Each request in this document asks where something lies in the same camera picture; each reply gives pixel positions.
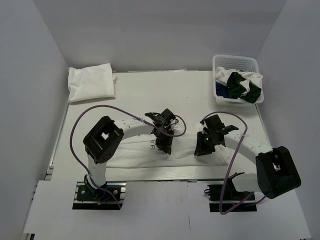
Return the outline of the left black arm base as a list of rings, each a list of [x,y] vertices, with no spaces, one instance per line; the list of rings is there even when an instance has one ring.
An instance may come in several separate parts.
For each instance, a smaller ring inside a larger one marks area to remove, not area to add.
[[[126,192],[125,182],[107,182],[103,187],[112,192],[120,206],[123,205]],[[98,194],[94,196],[84,182],[77,182],[72,209],[120,210],[118,204],[109,193],[98,190]]]

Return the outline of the white graphic t shirt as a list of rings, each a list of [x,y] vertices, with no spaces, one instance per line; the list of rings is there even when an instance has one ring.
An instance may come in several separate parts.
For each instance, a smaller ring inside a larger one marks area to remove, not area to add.
[[[164,153],[155,145],[156,137],[140,135],[122,140],[113,157],[106,167],[133,169],[158,167],[187,167],[187,166],[227,166],[230,162],[231,151],[218,145],[215,152],[195,156],[197,132],[202,130],[200,123],[192,122],[187,125],[186,133],[173,138],[171,154]]]

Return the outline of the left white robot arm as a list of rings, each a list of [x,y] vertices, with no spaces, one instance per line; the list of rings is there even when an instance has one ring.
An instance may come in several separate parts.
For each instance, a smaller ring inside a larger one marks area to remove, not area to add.
[[[149,117],[152,123],[134,118],[116,122],[109,116],[104,116],[84,137],[89,170],[86,182],[90,185],[88,193],[94,199],[99,200],[105,196],[107,161],[114,156],[122,140],[140,135],[154,135],[155,146],[160,151],[171,154],[176,116],[167,108],[162,113],[148,112],[145,116]]]

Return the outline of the dark green white t shirt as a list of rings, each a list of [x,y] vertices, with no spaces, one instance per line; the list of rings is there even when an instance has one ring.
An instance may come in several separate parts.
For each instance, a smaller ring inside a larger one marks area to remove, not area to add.
[[[262,95],[263,76],[259,73],[225,69],[219,66],[214,74],[215,82],[228,88],[228,98],[224,99],[243,100],[249,104],[256,104]]]

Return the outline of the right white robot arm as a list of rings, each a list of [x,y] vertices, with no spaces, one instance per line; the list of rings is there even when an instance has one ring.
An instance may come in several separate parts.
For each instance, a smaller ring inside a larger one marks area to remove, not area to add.
[[[237,154],[250,160],[256,168],[254,173],[230,174],[224,181],[226,195],[236,200],[244,192],[258,192],[274,199],[301,186],[302,181],[290,151],[284,147],[263,144],[241,132],[234,125],[225,125],[215,114],[200,121],[203,129],[197,133],[194,155],[210,155],[216,146],[234,150],[231,162]]]

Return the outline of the blue t shirt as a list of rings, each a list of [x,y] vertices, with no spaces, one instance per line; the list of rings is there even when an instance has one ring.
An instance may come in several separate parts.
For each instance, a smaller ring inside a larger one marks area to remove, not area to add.
[[[218,82],[215,83],[216,95],[218,97],[228,98],[228,87],[220,84]]]

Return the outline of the white plastic laundry basket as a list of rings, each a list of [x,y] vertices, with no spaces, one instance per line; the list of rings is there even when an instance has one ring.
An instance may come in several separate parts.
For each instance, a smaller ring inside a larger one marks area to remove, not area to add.
[[[225,106],[236,106],[236,107],[249,107],[254,104],[260,104],[264,101],[264,93],[262,93],[257,103],[248,103],[240,99],[230,99],[218,97],[216,94],[215,81],[215,70],[217,67],[223,67],[226,70],[235,69],[242,72],[254,72],[258,73],[258,63],[254,58],[245,56],[234,56],[234,55],[215,55],[212,59],[212,73],[213,73],[213,94],[218,105]]]

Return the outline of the folded white t shirt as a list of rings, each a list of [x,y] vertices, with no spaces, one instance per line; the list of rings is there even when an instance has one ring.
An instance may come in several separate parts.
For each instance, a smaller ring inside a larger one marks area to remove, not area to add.
[[[115,79],[110,63],[81,69],[70,67],[67,86],[69,103],[116,96]]]

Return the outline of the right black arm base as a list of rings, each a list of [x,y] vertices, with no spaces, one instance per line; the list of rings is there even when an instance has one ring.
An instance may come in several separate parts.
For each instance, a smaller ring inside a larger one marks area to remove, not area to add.
[[[238,192],[236,191],[232,179],[238,175],[243,174],[235,173],[228,177],[222,202],[222,211],[225,212],[231,207],[235,206],[238,202],[247,197],[250,193],[248,191]],[[211,184],[207,185],[207,188],[203,191],[209,200],[209,210],[211,213],[219,212],[220,196],[222,190],[223,182],[220,183],[218,180],[213,181]],[[233,209],[232,212],[256,212],[256,199],[255,196],[251,196],[244,203],[242,203],[237,208]]]

